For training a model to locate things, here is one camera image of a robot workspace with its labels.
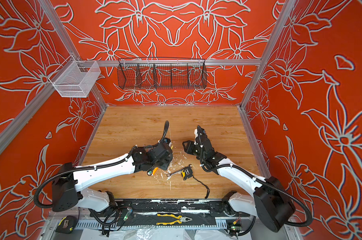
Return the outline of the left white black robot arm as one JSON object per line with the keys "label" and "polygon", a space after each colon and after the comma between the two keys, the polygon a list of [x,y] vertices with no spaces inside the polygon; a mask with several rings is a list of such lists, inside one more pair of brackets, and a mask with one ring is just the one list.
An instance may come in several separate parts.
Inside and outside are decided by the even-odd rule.
{"label": "left white black robot arm", "polygon": [[63,212],[73,207],[102,212],[115,207],[110,192],[98,192],[91,186],[118,176],[145,172],[148,176],[155,169],[167,170],[172,159],[172,143],[166,134],[169,122],[164,124],[161,139],[154,145],[133,146],[117,158],[87,166],[62,165],[59,172],[48,177],[35,191],[33,201],[41,209]]}

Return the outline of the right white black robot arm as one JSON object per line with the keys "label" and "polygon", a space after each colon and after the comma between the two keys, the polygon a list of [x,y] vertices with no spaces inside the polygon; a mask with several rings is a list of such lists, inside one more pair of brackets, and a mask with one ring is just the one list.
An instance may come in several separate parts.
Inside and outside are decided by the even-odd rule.
{"label": "right white black robot arm", "polygon": [[287,193],[275,177],[261,177],[236,165],[227,156],[215,151],[206,131],[198,126],[195,140],[184,141],[185,153],[194,155],[207,173],[227,178],[245,190],[251,200],[242,194],[229,194],[229,206],[258,218],[272,232],[284,225],[303,228],[313,222],[312,212],[296,197]]}

